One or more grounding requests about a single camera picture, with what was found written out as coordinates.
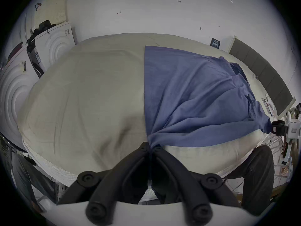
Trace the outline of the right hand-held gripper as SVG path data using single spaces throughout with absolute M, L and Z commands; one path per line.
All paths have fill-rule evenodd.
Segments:
M 298 140 L 300 137 L 301 122 L 298 119 L 287 118 L 287 121 L 274 121 L 272 122 L 271 133 L 277 136 L 285 136 L 286 142 Z

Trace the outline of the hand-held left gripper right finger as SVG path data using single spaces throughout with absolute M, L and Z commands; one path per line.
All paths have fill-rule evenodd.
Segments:
M 167 174 L 175 187 L 175 199 L 184 204 L 184 215 L 188 225 L 203 226 L 213 218 L 210 203 L 224 207 L 240 208 L 240 204 L 231 190 L 224 184 L 223 179 L 213 173 L 198 174 L 189 171 L 177 158 L 156 146 L 151 151 L 152 182 L 159 172 Z

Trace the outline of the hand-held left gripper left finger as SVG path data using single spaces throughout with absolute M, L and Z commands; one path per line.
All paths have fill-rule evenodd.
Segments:
M 95 225 L 112 224 L 117 201 L 138 204 L 148 189 L 150 146 L 143 142 L 111 170 L 84 171 L 57 205 L 88 201 L 85 215 Z

